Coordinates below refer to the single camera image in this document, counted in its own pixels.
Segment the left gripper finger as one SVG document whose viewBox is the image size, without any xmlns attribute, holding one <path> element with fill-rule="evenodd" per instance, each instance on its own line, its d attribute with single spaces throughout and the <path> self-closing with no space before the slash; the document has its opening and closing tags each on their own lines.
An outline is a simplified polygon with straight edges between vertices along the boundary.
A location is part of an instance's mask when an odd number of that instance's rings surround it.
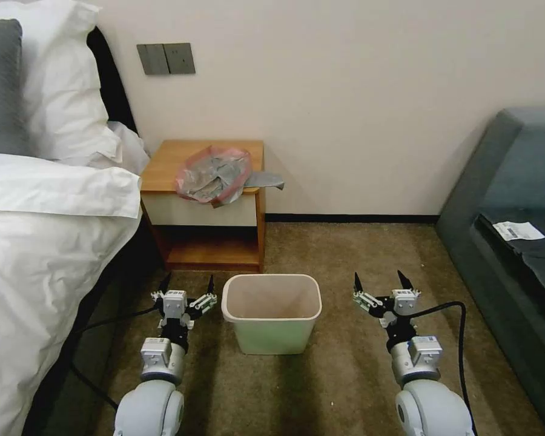
<svg viewBox="0 0 545 436">
<path fill-rule="evenodd" d="M 195 299 L 188 299 L 188 315 L 190 319 L 199 319 L 217 304 L 215 293 L 214 275 L 210 276 L 206 293 Z"/>
<path fill-rule="evenodd" d="M 158 310 L 161 314 L 164 314 L 164 297 L 168 292 L 168 285 L 171 280 L 171 272 L 169 272 L 161 281 L 155 292 L 151 293 L 151 298 L 154 301 L 154 309 Z"/>
</svg>

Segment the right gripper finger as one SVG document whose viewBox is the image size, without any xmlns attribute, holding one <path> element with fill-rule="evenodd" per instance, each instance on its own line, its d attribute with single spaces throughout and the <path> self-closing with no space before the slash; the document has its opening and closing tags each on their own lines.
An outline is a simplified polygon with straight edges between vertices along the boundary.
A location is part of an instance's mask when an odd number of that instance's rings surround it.
<svg viewBox="0 0 545 436">
<path fill-rule="evenodd" d="M 411 281 L 398 269 L 398 279 L 400 281 L 400 289 L 397 290 L 397 299 L 400 301 L 417 301 L 420 296 L 420 291 L 417 290 Z"/>
<path fill-rule="evenodd" d="M 364 292 L 358 273 L 354 273 L 353 300 L 359 307 L 370 314 L 375 314 L 381 308 L 381 301 Z"/>
</svg>

